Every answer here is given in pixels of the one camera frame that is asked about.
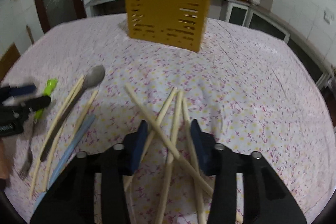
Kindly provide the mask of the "person's left hand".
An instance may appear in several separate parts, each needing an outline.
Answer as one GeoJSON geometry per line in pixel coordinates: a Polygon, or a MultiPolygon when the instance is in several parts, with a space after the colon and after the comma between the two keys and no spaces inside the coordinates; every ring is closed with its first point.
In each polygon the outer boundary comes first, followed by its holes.
{"type": "Polygon", "coordinates": [[[7,180],[10,176],[10,165],[9,161],[6,158],[5,146],[0,139],[0,179],[7,180]]]}

